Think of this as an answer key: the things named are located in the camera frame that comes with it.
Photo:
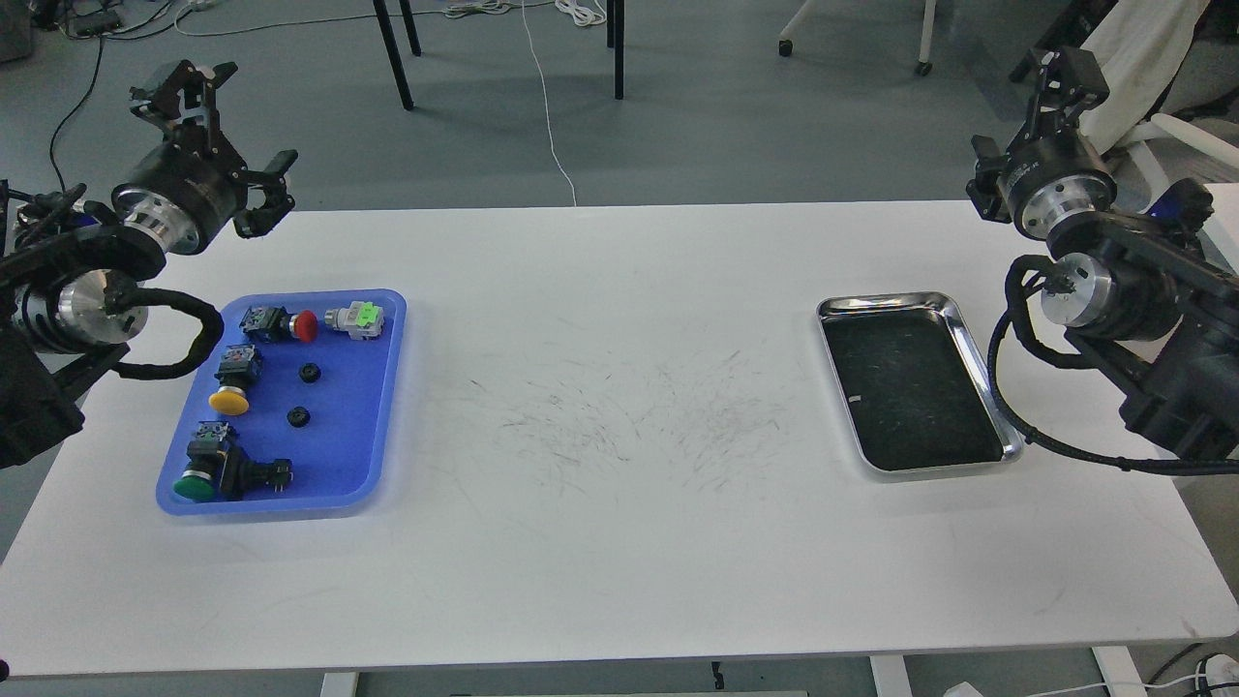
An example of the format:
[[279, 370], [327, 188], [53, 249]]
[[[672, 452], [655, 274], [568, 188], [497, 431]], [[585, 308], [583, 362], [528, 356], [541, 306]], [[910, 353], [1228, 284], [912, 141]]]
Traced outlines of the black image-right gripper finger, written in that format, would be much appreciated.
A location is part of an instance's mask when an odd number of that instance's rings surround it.
[[966, 194], [984, 222], [1009, 224], [1009, 207], [1004, 199], [1004, 189], [997, 182], [999, 175], [1009, 163], [1009, 154], [1005, 154], [990, 136], [973, 136], [973, 151], [975, 173], [966, 184]]
[[1090, 51], [1070, 45], [1053, 51], [1035, 47], [1028, 58], [1037, 79], [1025, 120], [1026, 142], [1078, 128], [1080, 114], [1110, 97], [1101, 66]]

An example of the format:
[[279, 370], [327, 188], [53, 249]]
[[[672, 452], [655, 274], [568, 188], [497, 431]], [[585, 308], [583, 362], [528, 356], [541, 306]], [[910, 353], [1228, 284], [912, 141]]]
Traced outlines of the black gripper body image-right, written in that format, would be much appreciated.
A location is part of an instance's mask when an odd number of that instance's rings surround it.
[[1018, 234], [1044, 241], [1070, 215], [1109, 210], [1118, 196], [1101, 156], [1078, 129], [1026, 142], [1015, 136], [1009, 163], [999, 175], [1010, 224]]

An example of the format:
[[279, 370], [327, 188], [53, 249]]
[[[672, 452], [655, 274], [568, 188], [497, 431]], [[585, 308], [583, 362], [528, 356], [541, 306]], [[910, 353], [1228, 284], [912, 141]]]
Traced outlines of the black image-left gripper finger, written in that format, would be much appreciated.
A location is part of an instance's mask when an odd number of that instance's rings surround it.
[[164, 141], [145, 156], [190, 154], [209, 162], [235, 162], [239, 154], [223, 136], [216, 92], [238, 66], [225, 62], [204, 71], [190, 59], [162, 66], [145, 87], [130, 88], [130, 111], [164, 132]]
[[287, 171], [296, 163], [299, 151], [295, 149], [279, 151], [266, 163], [265, 170], [247, 170], [242, 167], [230, 175], [235, 186], [243, 189], [258, 189], [261, 192], [261, 206], [256, 208], [239, 208], [235, 215], [230, 217], [234, 223], [235, 234], [243, 239], [254, 239], [266, 235], [287, 212], [295, 207], [295, 198], [287, 193]]

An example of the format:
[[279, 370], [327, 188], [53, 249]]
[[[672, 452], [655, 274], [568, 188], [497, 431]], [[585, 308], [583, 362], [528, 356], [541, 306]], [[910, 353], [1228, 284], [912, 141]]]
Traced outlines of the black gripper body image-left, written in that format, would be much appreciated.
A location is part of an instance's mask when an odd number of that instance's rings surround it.
[[177, 230], [173, 255], [199, 255], [245, 207], [248, 189], [233, 177], [245, 167], [225, 136], [164, 137], [112, 189], [112, 206], [128, 222], [149, 215]]

